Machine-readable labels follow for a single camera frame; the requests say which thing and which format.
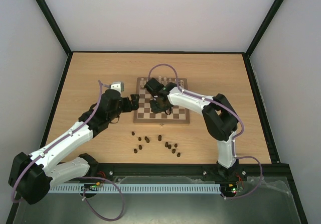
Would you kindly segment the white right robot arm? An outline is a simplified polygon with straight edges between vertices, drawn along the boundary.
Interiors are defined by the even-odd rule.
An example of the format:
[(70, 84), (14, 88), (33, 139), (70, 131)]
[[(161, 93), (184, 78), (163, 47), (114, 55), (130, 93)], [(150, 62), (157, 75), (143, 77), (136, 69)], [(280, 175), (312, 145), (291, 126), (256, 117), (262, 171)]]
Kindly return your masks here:
[(208, 133), (217, 141), (217, 174), (226, 180), (236, 174), (238, 160), (235, 138), (239, 120), (224, 95), (205, 96), (183, 89), (175, 83), (160, 84), (155, 79), (146, 83), (144, 88), (153, 96), (150, 101), (153, 113), (166, 113), (177, 105), (202, 115)]

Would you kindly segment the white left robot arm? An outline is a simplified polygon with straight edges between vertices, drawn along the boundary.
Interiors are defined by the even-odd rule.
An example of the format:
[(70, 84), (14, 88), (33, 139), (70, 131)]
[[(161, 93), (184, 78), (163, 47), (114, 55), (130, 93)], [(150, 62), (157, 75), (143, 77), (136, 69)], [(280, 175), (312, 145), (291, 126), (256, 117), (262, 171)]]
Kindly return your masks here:
[(122, 97), (115, 89), (100, 93), (99, 101), (84, 112), (67, 132), (29, 155), (20, 152), (14, 157), (8, 180), (13, 193), (18, 193), (28, 204), (35, 204), (52, 187), (85, 176), (90, 172), (92, 157), (82, 154), (63, 164), (61, 160), (107, 129), (121, 113), (130, 113), (138, 107), (138, 94)]

